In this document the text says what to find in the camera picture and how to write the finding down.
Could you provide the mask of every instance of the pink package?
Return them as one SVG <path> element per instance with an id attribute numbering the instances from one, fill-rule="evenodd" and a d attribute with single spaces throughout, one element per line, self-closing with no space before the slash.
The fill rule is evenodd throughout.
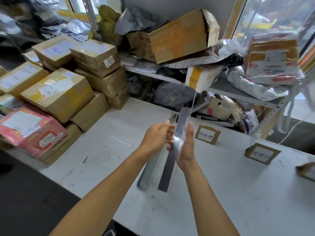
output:
<path id="1" fill-rule="evenodd" d="M 26 104 L 0 119 L 0 134 L 37 159 L 68 133 L 52 116 Z"/>

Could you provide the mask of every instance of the gray cloth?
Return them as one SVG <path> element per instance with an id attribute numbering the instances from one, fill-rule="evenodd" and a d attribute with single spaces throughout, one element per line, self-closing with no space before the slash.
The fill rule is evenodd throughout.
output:
<path id="1" fill-rule="evenodd" d="M 166 22 L 158 15 L 151 14 L 138 7 L 126 8 L 115 25 L 115 33 L 125 35 L 131 31 L 153 31 Z"/>

